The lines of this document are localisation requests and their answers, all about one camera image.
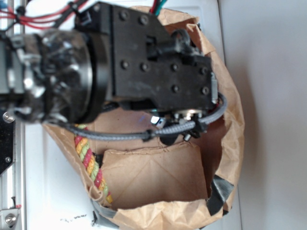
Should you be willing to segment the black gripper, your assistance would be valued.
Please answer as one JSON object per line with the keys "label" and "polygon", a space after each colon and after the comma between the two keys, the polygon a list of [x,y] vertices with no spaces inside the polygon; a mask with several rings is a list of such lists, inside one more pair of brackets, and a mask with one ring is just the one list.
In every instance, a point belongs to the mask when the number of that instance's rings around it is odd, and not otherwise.
{"label": "black gripper", "polygon": [[156,16],[104,2],[82,11],[93,66],[92,106],[116,102],[126,110],[208,112],[218,101],[211,59],[185,29],[169,33]]}

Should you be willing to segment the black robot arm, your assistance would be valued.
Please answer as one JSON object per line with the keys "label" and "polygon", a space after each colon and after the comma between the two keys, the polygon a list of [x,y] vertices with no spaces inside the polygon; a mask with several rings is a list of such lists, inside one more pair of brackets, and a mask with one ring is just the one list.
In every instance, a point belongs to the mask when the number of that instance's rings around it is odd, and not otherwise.
{"label": "black robot arm", "polygon": [[106,103],[166,115],[217,102],[211,59],[148,12],[98,2],[72,30],[0,39],[0,107],[29,123],[92,122]]}

